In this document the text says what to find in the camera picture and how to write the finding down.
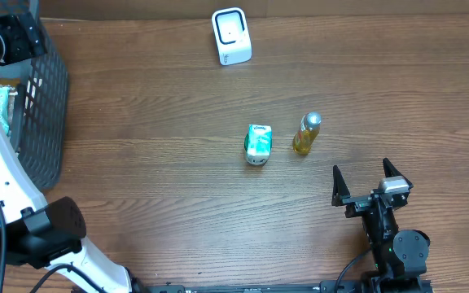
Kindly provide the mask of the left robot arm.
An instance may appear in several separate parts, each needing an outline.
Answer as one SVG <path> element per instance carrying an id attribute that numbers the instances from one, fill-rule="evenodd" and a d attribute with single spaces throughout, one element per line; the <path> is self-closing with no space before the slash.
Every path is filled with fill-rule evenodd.
<path id="1" fill-rule="evenodd" d="M 68 70 L 35 1 L 0 1 L 0 269 L 60 273 L 82 292 L 142 292 L 144 285 L 88 238 L 69 197 L 48 202 L 59 180 Z"/>

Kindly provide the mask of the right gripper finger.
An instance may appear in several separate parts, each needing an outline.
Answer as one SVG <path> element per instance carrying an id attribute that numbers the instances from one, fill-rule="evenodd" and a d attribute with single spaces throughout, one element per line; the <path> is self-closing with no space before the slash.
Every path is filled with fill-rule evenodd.
<path id="1" fill-rule="evenodd" d="M 383 158 L 382 162 L 383 162 L 384 174 L 386 177 L 401 176 L 406 181 L 410 189 L 414 187 L 413 183 L 407 177 L 405 177 L 400 171 L 398 171 L 397 168 L 392 164 L 392 162 L 388 158 Z"/>
<path id="2" fill-rule="evenodd" d="M 337 165 L 333 166 L 333 191 L 331 205 L 338 207 L 344 205 L 344 201 L 351 197 L 343 175 Z"/>

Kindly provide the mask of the teal tissue pack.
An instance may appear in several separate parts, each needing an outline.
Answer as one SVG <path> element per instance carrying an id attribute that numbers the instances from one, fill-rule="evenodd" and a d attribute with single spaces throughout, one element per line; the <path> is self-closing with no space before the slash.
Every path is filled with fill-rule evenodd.
<path id="1" fill-rule="evenodd" d="M 272 128 L 269 125 L 249 125 L 243 148 L 249 164 L 265 164 L 272 150 Z"/>
<path id="2" fill-rule="evenodd" d="M 9 86 L 0 86 L 0 123 L 5 134 L 10 132 L 8 117 L 10 92 L 11 88 Z"/>

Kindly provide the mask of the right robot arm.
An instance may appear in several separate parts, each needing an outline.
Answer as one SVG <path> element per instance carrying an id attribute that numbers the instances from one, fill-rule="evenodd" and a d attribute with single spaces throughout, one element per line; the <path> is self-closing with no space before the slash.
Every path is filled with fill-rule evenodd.
<path id="1" fill-rule="evenodd" d="M 421 230 L 400 230 L 394 212 L 408 204 L 413 183 L 391 161 L 383 159 L 385 178 L 368 195 L 353 197 L 338 166 L 334 166 L 331 204 L 344 206 L 347 218 L 360 217 L 370 247 L 351 260 L 332 285 L 334 292 L 432 292 L 427 272 L 430 238 Z M 358 281 L 344 282 L 345 274 L 371 254 L 375 270 Z"/>

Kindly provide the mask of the yellow liquid bottle silver cap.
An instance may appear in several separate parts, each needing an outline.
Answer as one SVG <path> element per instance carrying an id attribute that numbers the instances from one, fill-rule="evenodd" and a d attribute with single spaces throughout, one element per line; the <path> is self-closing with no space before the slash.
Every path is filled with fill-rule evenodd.
<path id="1" fill-rule="evenodd" d="M 318 112 L 309 112 L 300 121 L 300 127 L 296 132 L 292 146 L 300 155 L 307 155 L 318 136 L 322 123 L 322 117 Z"/>

